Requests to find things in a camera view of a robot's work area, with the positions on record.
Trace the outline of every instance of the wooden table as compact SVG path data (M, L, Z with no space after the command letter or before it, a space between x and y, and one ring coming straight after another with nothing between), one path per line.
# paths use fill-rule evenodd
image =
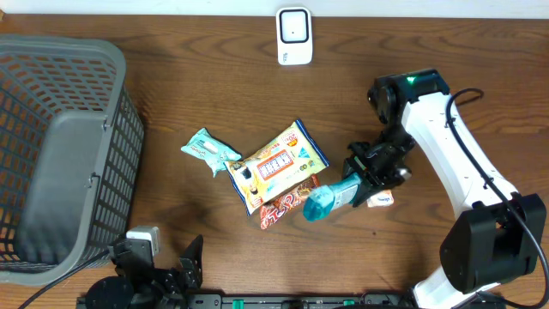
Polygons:
M160 227L158 267L204 235L204 288L226 294L362 294L405 289L439 265L438 247L454 217L446 192L419 148L413 177L387 209L350 207L308 223L294 211L267 231L226 173L179 148L202 127L251 155L296 118L331 161L319 177L341 176L352 141L383 128L366 103L377 76L437 68L456 91L486 97L461 109L494 165L523 193L549 201L549 21L316 18L314 58L276 60L274 17L6 15L2 33L106 39L126 56L126 85L147 126L130 225ZM549 236L543 239L549 251ZM85 270L34 306L74 308L75 298L112 267ZM540 267L500 288L534 303ZM0 287L15 308L37 288Z

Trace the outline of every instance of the white wall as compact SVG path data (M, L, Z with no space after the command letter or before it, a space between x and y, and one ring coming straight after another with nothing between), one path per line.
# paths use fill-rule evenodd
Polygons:
M549 18L549 0L0 0L6 13L263 15L304 5L315 16Z

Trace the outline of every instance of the black cable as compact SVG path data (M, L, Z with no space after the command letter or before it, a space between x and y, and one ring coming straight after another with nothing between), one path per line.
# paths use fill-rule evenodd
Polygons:
M486 182L486 185L488 185L490 187L490 189L492 189L494 191L494 193L496 193L496 195L502 200L505 207L507 207L507 210L515 217L516 221L521 226L524 233L532 241L532 244L534 245L535 250L538 252L538 255L540 256L540 263L541 263L541 267L543 268L543 276L545 277L545 281L546 281L546 287L545 287L545 291L543 292L543 297L541 298L540 302L538 302L535 305L520 305L520 304L517 304L517 303L512 302L510 300L506 300L503 297L499 297L499 296L484 293L484 292L477 292L477 295L483 300L492 299L492 300L496 300L496 301L501 301L505 305L512 306L514 308L531 308L531 309L535 308L535 309L538 309L538 308L543 307L547 303L547 301L549 300L549 267L547 266L546 254L543 252L543 249L538 244L535 237L532 235L532 232L530 232L530 229L528 229L528 227L526 226L526 223L522 219L521 215L518 213L518 211L515 209L515 207L513 207L511 205L511 203L509 202L507 197L496 187L495 184L493 184L492 179L490 178L490 176L488 176L488 174L486 174L486 172L480 166L479 162L477 160L475 160L473 155L469 152L469 149L467 148L467 146L463 142L462 138L457 133L457 130L455 129L454 119L452 118L452 115L450 113L450 110L452 108L452 104L455 102L455 99L457 99L457 97L459 97L462 94L468 93L468 92L475 92L476 94L479 95L477 98L474 98L475 100L481 98L484 95L484 92L480 89L477 89L477 88L465 88L463 90L458 91L456 94L452 95L449 98L448 105L446 105L446 121L447 121L447 124L449 126L449 129L452 131L452 134L454 135L455 140L457 141L457 143L462 148L463 153L468 157L468 159L471 161L471 164L473 164L474 168L476 168L476 170L479 172L480 176Z
M88 265L90 265L91 263L101 259L102 257L104 257L105 255L109 254L109 251L108 250L105 250L99 254L97 254L95 257L92 257L90 259L88 259L88 261L76 266L74 269L72 269L71 271L69 271L68 273L58 277L58 279L48 283L45 287L41 288L38 292L36 292L33 296L31 296L28 300L26 300L21 306L19 306L19 309L23 309L23 308L27 308L28 305L30 305L34 300L36 300L37 298L40 297L40 295L44 294L45 292L47 292L50 288L53 288L55 287L56 285L58 285L61 281L69 278L70 276L74 275L75 273L79 272L80 270L83 270L85 269Z

